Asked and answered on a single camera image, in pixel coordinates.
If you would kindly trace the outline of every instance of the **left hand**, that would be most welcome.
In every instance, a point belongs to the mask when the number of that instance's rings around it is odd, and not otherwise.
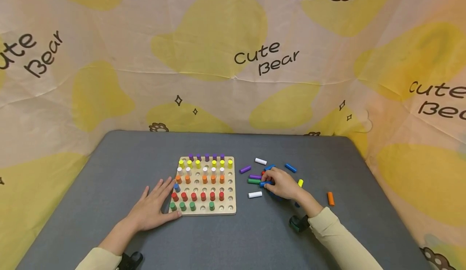
[[[162,204],[168,194],[170,194],[175,185],[175,180],[168,177],[165,182],[160,179],[151,193],[148,193],[149,187],[146,186],[141,198],[133,206],[128,216],[125,218],[136,231],[151,230],[172,221],[181,216],[180,211],[174,211],[169,214],[163,214],[160,211]]]

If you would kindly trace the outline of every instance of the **orange peg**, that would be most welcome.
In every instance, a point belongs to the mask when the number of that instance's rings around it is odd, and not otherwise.
[[[333,200],[333,193],[331,193],[330,191],[327,192],[327,198],[328,198],[328,204],[330,206],[335,206],[335,201]]]

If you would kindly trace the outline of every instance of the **table surface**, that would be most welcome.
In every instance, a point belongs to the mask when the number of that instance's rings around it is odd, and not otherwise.
[[[255,157],[298,169],[295,180],[332,211],[386,269],[430,269],[352,142],[344,137],[109,132],[19,264],[22,269],[74,269],[125,217],[146,185],[175,176],[180,156],[224,153],[235,157],[236,215],[181,217],[139,233],[126,253],[140,251],[140,269],[339,269],[310,230],[297,234],[288,221],[304,215],[290,200],[264,194],[248,199],[260,174]],[[168,211],[168,200],[164,205]]]

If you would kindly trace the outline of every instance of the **beige sleeve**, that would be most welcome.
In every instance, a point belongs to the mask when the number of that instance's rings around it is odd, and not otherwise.
[[[333,255],[341,270],[382,269],[330,208],[325,207],[316,217],[307,221],[316,238]]]
[[[121,256],[116,256],[102,248],[93,248],[76,267],[76,270],[116,270]]]

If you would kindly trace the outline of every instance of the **right hand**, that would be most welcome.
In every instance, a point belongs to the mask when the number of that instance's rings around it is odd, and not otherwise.
[[[285,199],[296,200],[299,192],[303,190],[290,174],[276,167],[267,170],[261,179],[262,182],[270,180],[273,180],[275,185],[265,184],[264,187],[273,194]]]

